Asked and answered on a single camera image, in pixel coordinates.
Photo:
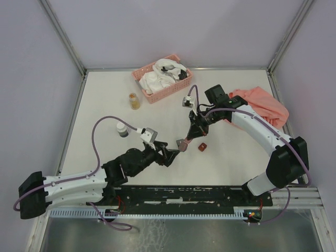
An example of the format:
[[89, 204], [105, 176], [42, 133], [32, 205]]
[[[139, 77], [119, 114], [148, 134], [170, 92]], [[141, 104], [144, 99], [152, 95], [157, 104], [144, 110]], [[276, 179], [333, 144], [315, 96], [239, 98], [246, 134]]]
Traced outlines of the glass pill bottle yellow pills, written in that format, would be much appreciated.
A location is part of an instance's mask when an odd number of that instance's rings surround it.
[[129, 94], [129, 101], [130, 101], [130, 106], [133, 110], [137, 110], [140, 108], [140, 101], [138, 96], [135, 93]]

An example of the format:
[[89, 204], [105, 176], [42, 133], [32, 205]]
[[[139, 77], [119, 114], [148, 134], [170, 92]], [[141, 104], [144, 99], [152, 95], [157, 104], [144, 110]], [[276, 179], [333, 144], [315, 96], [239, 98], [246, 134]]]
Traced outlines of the pink shirt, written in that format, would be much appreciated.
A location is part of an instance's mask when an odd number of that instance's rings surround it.
[[249, 90], [235, 89], [229, 97], [240, 96], [268, 123], [276, 129], [282, 129], [289, 117], [289, 112], [278, 100], [261, 87]]

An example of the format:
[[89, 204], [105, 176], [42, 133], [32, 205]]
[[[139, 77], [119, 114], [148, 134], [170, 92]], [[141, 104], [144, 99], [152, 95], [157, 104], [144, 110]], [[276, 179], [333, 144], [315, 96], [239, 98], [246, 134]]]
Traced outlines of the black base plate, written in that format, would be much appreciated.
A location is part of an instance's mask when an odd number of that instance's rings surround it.
[[239, 186], [122, 185], [103, 191], [99, 207], [121, 207], [123, 214], [232, 214], [234, 207], [273, 206], [269, 193], [250, 196]]

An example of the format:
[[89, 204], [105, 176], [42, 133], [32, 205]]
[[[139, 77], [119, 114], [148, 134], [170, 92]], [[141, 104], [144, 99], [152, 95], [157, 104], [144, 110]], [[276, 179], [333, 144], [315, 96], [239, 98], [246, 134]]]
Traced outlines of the red pill box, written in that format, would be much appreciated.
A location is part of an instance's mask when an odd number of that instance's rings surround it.
[[185, 152], [187, 150], [188, 142], [185, 139], [177, 140], [176, 144], [180, 152]]
[[203, 152], [205, 149], [207, 148], [207, 144], [205, 143], [201, 143], [199, 146], [198, 146], [198, 149]]

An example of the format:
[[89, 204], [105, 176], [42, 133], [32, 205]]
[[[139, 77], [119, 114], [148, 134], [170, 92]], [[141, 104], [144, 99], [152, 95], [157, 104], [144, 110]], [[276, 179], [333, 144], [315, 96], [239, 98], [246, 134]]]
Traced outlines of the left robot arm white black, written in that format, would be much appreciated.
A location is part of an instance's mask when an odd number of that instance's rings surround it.
[[124, 154], [105, 164], [98, 164], [90, 172], [67, 176], [43, 176], [41, 171], [32, 173], [18, 188], [19, 198], [13, 209], [21, 219], [31, 219], [47, 209], [68, 203], [97, 203], [106, 205], [116, 200], [115, 187], [128, 182], [152, 163], [170, 166], [179, 150], [168, 149], [166, 142], [144, 144], [144, 150], [128, 149]]

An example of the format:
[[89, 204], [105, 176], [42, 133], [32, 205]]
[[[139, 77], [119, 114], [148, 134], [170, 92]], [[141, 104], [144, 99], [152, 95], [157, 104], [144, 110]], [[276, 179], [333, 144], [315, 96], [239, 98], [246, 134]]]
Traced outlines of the white cloth in basket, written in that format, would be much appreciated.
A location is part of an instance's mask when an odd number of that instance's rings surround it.
[[152, 95], [189, 76], [187, 68], [175, 60], [159, 59], [152, 66], [152, 71], [141, 77], [139, 84], [148, 95]]

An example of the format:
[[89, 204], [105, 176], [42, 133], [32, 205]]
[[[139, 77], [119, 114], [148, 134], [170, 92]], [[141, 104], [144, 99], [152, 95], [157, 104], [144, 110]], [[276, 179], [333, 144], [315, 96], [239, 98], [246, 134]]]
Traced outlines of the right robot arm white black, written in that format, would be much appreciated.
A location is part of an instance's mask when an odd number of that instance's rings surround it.
[[288, 185], [299, 186], [299, 177], [309, 173], [308, 148], [306, 141], [292, 138], [273, 127], [240, 96], [229, 97], [220, 85], [205, 91], [209, 104], [200, 110], [199, 97], [190, 94], [183, 98], [182, 106], [190, 108], [190, 128], [186, 138], [177, 142], [178, 149], [186, 151], [188, 144], [208, 135], [209, 127], [227, 120], [248, 133], [270, 157], [265, 172], [252, 178], [242, 186], [241, 200], [246, 205], [254, 205], [265, 192], [274, 192]]

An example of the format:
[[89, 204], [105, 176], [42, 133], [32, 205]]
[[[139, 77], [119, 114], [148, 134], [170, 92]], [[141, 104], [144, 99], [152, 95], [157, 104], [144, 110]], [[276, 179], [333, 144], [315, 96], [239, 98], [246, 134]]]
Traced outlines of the pink plastic basket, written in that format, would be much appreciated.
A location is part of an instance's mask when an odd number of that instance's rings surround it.
[[[181, 59], [179, 58], [179, 56], [177, 56], [176, 54], [172, 54], [172, 55], [169, 55], [169, 56], [166, 56], [162, 59], [171, 59], [171, 60], [175, 60], [176, 62], [181, 63]], [[172, 86], [168, 87], [168, 88], [165, 88], [161, 91], [159, 91], [158, 93], [155, 93], [155, 94], [152, 94], [152, 95], [148, 95], [145, 90], [140, 86], [139, 84], [139, 80], [141, 79], [141, 77], [147, 73], [147, 72], [150, 72], [152, 71], [152, 66], [156, 63], [157, 61], [153, 62], [153, 63], [150, 63], [142, 68], [139, 68], [135, 71], [132, 72], [132, 77], [134, 78], [136, 84], [139, 86], [140, 90], [142, 91], [143, 95], [145, 96], [146, 100], [152, 104], [152, 103], [155, 103], [181, 89], [184, 89], [186, 87], [188, 87], [190, 84], [191, 84], [191, 80], [192, 80], [192, 77], [193, 77], [193, 74], [191, 73], [191, 71], [187, 68], [187, 72], [190, 74], [189, 77], [187, 77], [186, 79], [184, 80], [181, 80], [179, 82], [177, 82], [176, 84], [173, 84]]]

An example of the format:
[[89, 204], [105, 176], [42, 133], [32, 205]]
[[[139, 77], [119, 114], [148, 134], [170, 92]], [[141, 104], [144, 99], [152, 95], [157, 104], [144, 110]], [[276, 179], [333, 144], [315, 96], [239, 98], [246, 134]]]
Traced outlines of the white bottle cap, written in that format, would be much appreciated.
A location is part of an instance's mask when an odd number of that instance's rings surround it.
[[117, 123], [116, 129], [117, 129], [119, 136], [122, 138], [125, 138], [129, 135], [128, 127], [122, 122]]

